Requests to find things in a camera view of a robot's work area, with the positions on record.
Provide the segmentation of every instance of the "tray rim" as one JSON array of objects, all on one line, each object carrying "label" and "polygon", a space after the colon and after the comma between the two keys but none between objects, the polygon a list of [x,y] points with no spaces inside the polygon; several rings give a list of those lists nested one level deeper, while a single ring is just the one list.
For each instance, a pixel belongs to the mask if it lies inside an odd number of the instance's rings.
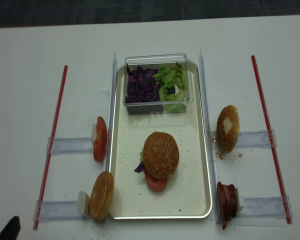
[{"label": "tray rim", "polygon": [[[199,88],[200,88],[200,74],[199,74],[199,68],[198,68],[198,65],[194,62],[194,61],[189,61],[190,63],[190,71],[192,71],[192,67],[193,66],[195,68],[195,72],[198,76],[198,84],[199,84]],[[111,96],[111,100],[114,100],[114,102],[116,102],[117,100],[117,83],[118,83],[118,75],[119,75],[119,71],[125,67],[125,64],[121,65],[117,71],[116,71],[116,75],[115,75],[115,79],[113,79],[113,82],[112,83],[112,86],[114,85],[115,86],[115,93]],[[174,215],[174,216],[171,216],[171,215],[167,215],[167,216],[113,216],[110,212],[108,213],[109,216],[115,220],[150,220],[150,219],[204,219],[206,218],[212,211],[212,207],[213,207],[213,197],[212,197],[212,188],[211,188],[211,179],[210,179],[210,168],[209,168],[209,159],[208,159],[208,149],[207,149],[207,145],[206,145],[206,142],[207,142],[207,136],[206,136],[206,133],[205,133],[205,123],[204,123],[204,112],[203,112],[203,106],[202,106],[202,92],[198,91],[198,95],[199,95],[199,104],[200,104],[200,111],[201,111],[201,124],[202,124],[202,130],[203,130],[203,142],[205,143],[204,144],[204,154],[205,154],[205,162],[206,162],[206,167],[207,167],[207,171],[206,171],[206,174],[207,174],[207,180],[208,180],[208,190],[209,190],[209,200],[210,200],[210,204],[209,204],[209,207],[208,207],[208,211],[205,213],[205,214],[202,214],[202,215]],[[115,104],[112,106],[113,107],[113,121],[112,121],[112,124],[114,124],[115,122],[115,115],[117,114],[116,113],[116,106]],[[111,146],[110,146],[110,152],[108,152],[108,154],[110,154],[110,158],[109,158],[109,161],[107,162],[107,165],[108,165],[108,171],[111,173],[113,172],[112,171],[112,158],[113,158],[113,139],[114,139],[114,131],[112,131],[111,133]]]}]

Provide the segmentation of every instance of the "top bun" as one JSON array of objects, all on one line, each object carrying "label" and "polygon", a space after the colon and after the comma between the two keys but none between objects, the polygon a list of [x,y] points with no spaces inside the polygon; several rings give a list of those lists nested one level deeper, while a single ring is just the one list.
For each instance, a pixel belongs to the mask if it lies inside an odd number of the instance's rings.
[{"label": "top bun", "polygon": [[230,153],[236,146],[240,131],[238,110],[226,106],[220,113],[216,124],[216,140],[223,153]]},{"label": "top bun", "polygon": [[90,197],[90,215],[95,222],[101,222],[108,213],[114,194],[114,177],[108,171],[96,179]]},{"label": "top bun", "polygon": [[157,131],[148,136],[143,147],[143,162],[152,177],[170,177],[179,164],[179,149],[174,137]]}]

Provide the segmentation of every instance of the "metal tray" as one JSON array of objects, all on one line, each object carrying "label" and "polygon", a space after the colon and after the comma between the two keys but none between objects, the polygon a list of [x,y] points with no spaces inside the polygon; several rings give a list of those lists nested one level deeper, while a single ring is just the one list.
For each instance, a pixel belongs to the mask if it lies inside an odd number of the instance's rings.
[{"label": "metal tray", "polygon": [[[193,102],[184,113],[128,115],[123,104],[125,66],[116,76],[109,171],[114,194],[109,214],[123,219],[202,219],[212,209],[212,193],[201,107],[198,67],[190,62]],[[146,138],[152,132],[171,134],[179,147],[179,165],[163,192],[147,187],[135,173]]]}]

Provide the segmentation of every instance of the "purple cabbage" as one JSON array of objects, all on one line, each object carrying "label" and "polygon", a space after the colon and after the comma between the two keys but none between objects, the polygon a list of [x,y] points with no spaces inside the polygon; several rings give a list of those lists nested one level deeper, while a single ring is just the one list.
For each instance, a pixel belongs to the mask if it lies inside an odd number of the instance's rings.
[{"label": "purple cabbage", "polygon": [[158,73],[157,69],[146,69],[138,66],[136,70],[130,71],[127,65],[128,72],[127,96],[125,103],[144,103],[160,101],[158,91],[161,85],[156,83],[154,74]]},{"label": "purple cabbage", "polygon": [[175,94],[176,93],[176,89],[173,86],[172,88],[170,88],[170,90],[168,91],[168,94]]},{"label": "purple cabbage", "polygon": [[145,163],[144,161],[140,162],[139,166],[134,170],[136,173],[141,173],[143,170],[145,170]]}]

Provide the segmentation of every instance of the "tomato slice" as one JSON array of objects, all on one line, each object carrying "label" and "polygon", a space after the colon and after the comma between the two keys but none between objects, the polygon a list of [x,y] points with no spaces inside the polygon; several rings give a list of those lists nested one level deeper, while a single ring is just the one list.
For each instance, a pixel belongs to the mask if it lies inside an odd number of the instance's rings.
[{"label": "tomato slice", "polygon": [[98,116],[96,121],[96,138],[93,145],[93,158],[96,162],[103,162],[106,155],[108,140],[107,125],[105,120]]},{"label": "tomato slice", "polygon": [[153,191],[160,192],[166,188],[168,178],[163,178],[163,179],[154,178],[153,176],[150,175],[150,173],[147,170],[144,170],[144,174],[145,174],[146,184]]}]

